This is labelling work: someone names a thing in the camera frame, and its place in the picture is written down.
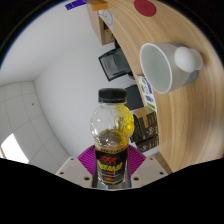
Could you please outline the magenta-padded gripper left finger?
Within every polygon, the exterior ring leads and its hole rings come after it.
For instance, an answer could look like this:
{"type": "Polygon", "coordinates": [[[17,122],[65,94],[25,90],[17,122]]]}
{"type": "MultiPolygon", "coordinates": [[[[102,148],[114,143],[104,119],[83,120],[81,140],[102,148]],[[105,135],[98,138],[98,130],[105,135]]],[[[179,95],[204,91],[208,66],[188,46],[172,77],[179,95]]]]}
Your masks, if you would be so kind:
{"type": "Polygon", "coordinates": [[[79,186],[92,186],[95,171],[95,146],[90,146],[78,157],[69,157],[56,175],[79,186]]]}

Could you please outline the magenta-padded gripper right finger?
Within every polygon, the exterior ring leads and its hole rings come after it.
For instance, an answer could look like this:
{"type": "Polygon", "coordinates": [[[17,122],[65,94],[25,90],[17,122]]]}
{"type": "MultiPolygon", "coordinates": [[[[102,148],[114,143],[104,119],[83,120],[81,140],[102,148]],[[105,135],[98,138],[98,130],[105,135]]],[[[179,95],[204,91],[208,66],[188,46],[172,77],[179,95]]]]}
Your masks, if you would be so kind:
{"type": "Polygon", "coordinates": [[[127,171],[132,188],[143,187],[167,176],[155,157],[146,157],[133,146],[128,149],[127,171]]]}

